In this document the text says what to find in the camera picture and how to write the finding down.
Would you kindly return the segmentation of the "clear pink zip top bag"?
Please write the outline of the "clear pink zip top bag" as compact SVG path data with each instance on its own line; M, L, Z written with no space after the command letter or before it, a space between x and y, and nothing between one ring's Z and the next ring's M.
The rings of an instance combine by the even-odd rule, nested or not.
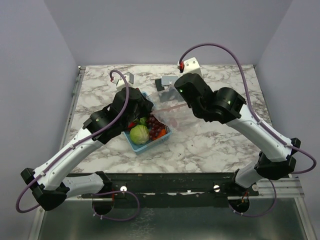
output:
M187 131L201 123L201 120L194 116L185 101L178 102L177 100L172 100L160 102L158 91L151 93L148 97L155 105L152 114L175 132Z

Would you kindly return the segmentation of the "blue plastic basket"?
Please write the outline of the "blue plastic basket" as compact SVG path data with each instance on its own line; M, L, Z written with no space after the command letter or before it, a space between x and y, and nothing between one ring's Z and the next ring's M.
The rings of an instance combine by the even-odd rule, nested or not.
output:
M170 135L172 134L172 131L170 130L170 128L165 125L165 129L166 129L166 135L156 139L156 140L150 140L150 137L149 137L149 140L145 143L145 144L141 144L141 145L136 145L134 144L131 139L130 139L130 130L131 129L128 129L125 130L125 132L123 133L123 135L125 136L127 142L129 143L129 145L131 146L132 150L137 154L142 154L144 152L146 152L147 150L150 150L151 148L155 148L157 147L158 145L160 145L161 143L163 143L164 141L168 140L170 138Z

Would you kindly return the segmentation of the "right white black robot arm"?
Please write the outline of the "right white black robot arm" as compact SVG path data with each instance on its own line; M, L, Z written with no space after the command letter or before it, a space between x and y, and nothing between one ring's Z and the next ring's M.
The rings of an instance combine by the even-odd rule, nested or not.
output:
M263 119L255 119L245 99L235 90L222 87L212 91L196 73L182 75L174 87L194 116L205 122L219 122L231 127L260 149L257 162L239 169L229 189L240 196L255 182L265 178L278 180L295 170L295 147L301 142L282 136Z

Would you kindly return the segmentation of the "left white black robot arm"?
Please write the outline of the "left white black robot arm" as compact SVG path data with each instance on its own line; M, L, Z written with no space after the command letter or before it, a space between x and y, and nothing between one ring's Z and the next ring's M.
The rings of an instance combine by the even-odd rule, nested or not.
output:
M66 199L97 194L106 197L112 182L101 171L70 177L69 173L88 155L128 129L135 120L151 113L154 104L136 88L123 88L113 102L96 111L84 122L83 127L58 153L41 166L25 168L21 177L38 205L50 211Z

